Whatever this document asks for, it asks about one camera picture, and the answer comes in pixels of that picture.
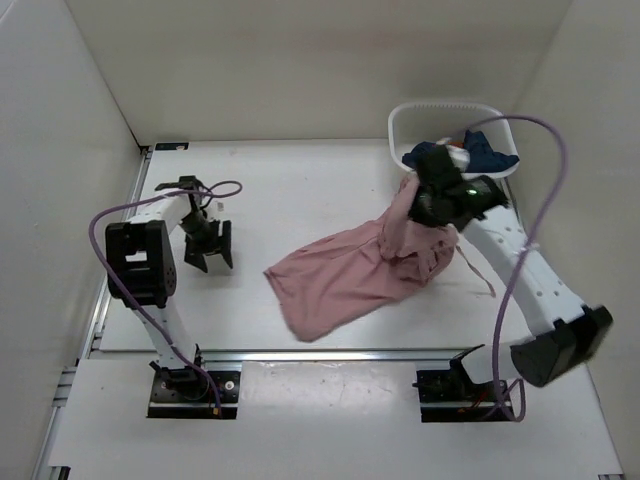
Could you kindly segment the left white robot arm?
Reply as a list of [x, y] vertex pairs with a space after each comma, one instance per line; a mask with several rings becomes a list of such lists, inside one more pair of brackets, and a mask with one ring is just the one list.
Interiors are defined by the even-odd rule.
[[105, 228], [105, 248], [96, 240], [92, 220], [89, 238], [108, 275], [112, 297], [123, 302], [144, 325], [158, 360], [151, 364], [166, 386], [188, 400], [219, 396], [218, 387], [201, 363], [198, 345], [192, 341], [173, 301], [178, 274], [170, 242], [175, 228], [184, 232], [184, 261], [208, 271], [207, 259], [222, 258], [233, 267], [231, 222], [210, 218], [206, 198], [224, 199], [194, 183], [165, 183], [158, 195], [133, 205], [133, 217]]

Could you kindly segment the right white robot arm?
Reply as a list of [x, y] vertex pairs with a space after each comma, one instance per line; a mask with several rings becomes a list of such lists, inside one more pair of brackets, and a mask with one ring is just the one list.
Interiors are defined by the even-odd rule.
[[493, 339], [454, 361], [449, 387], [460, 399], [477, 396], [493, 379], [521, 378], [541, 388], [596, 354], [613, 318], [604, 306], [587, 306], [536, 251], [506, 195], [486, 175], [467, 180], [449, 149], [418, 157], [420, 182], [410, 217], [426, 226], [453, 226], [489, 262], [515, 301], [527, 337]]

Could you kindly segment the pink trousers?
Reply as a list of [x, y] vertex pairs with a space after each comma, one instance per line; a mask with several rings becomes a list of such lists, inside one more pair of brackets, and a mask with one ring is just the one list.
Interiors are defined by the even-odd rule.
[[456, 230], [409, 217], [416, 175], [401, 181], [382, 215], [305, 245], [267, 268], [290, 332], [314, 342], [426, 287], [462, 251]]

